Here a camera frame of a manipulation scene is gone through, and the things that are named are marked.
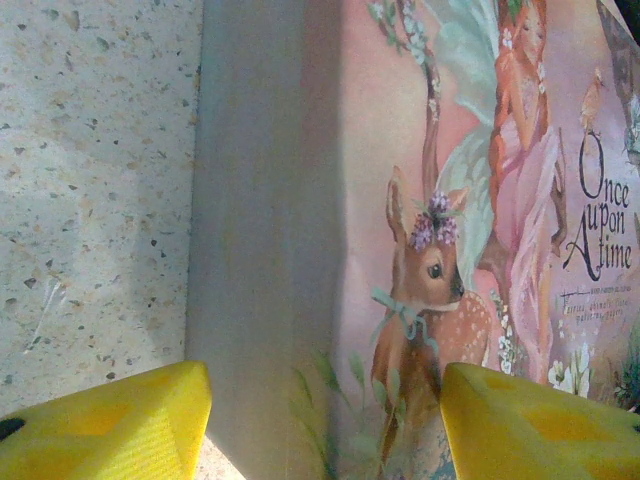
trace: fawn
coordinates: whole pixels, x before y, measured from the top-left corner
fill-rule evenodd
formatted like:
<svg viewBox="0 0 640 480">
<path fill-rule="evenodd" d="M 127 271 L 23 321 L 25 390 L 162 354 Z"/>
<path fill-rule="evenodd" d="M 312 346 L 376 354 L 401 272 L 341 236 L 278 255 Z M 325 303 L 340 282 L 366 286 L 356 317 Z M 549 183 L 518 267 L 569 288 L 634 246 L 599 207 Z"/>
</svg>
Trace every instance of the fawn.
<svg viewBox="0 0 640 480">
<path fill-rule="evenodd" d="M 467 193 L 468 189 L 455 190 L 449 193 L 448 200 L 440 194 L 440 200 L 448 204 L 450 212 L 462 212 Z M 421 333 L 409 340 L 397 313 L 378 338 L 371 377 L 390 391 L 390 372 L 398 371 L 397 401 L 404 400 L 406 405 L 404 432 L 409 446 L 416 441 L 421 427 L 437 413 L 444 367 L 450 362 L 484 363 L 490 335 L 490 315 L 484 302 L 475 293 L 465 292 L 462 285 L 456 260 L 455 229 L 449 238 L 443 239 L 437 235 L 440 226 L 435 220 L 432 238 L 418 245 L 414 230 L 418 214 L 419 209 L 406 194 L 402 171 L 394 167 L 387 191 L 387 220 L 396 242 L 390 297 L 425 320 L 429 337 L 435 339 L 439 347 L 436 353 L 425 345 Z M 398 433 L 393 407 L 391 400 L 387 400 L 383 464 Z"/>
</svg>

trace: speckled countertop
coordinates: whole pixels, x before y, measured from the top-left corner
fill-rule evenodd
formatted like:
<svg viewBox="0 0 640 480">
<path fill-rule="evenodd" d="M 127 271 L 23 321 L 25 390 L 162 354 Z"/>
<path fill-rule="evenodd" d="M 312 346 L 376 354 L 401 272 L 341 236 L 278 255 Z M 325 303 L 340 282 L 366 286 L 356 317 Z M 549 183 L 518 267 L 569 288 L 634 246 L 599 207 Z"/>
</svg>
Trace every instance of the speckled countertop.
<svg viewBox="0 0 640 480">
<path fill-rule="evenodd" d="M 183 358 L 202 0 L 0 8 L 4 415 Z"/>
</svg>

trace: deer ear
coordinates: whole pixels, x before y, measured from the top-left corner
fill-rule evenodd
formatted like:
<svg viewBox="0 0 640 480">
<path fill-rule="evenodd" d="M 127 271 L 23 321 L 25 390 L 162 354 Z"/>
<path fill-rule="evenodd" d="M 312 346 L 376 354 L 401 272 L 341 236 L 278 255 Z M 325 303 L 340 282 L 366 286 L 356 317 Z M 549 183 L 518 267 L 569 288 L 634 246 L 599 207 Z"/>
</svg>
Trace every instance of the deer ear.
<svg viewBox="0 0 640 480">
<path fill-rule="evenodd" d="M 449 200 L 451 201 L 451 209 L 458 212 L 464 210 L 467 204 L 467 195 L 469 194 L 469 187 L 461 188 L 460 190 L 452 190 L 449 192 Z"/>
<path fill-rule="evenodd" d="M 393 176 L 387 188 L 387 222 L 396 242 L 409 237 L 412 227 L 409 219 L 411 211 L 406 196 L 404 174 L 398 167 L 393 167 Z"/>
</svg>

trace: fairy wing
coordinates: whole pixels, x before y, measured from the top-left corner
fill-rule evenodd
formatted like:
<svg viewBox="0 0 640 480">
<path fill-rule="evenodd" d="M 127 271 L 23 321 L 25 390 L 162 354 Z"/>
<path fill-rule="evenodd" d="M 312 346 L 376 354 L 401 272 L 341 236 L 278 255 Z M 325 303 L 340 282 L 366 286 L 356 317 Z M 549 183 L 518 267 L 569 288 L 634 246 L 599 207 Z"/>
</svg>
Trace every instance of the fairy wing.
<svg viewBox="0 0 640 480">
<path fill-rule="evenodd" d="M 471 111 L 480 125 L 453 150 L 438 177 L 437 188 L 449 192 L 469 187 L 459 221 L 458 269 L 464 285 L 475 288 L 473 274 L 493 225 L 489 197 L 489 139 L 496 107 L 500 32 L 494 0 L 423 0 L 440 24 L 434 38 L 439 65 L 456 78 L 456 103 Z"/>
</svg>

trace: purple flower crown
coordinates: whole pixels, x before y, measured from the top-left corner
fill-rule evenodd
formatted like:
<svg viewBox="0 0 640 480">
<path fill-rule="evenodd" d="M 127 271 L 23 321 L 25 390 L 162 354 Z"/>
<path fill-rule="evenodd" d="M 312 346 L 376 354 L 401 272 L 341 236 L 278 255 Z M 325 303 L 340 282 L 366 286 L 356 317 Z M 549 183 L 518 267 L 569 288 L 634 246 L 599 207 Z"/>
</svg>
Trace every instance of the purple flower crown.
<svg viewBox="0 0 640 480">
<path fill-rule="evenodd" d="M 409 245 L 420 252 L 434 239 L 446 245 L 454 244 L 458 237 L 455 213 L 451 211 L 449 197 L 443 192 L 434 192 L 428 207 L 423 207 L 416 218 Z"/>
</svg>

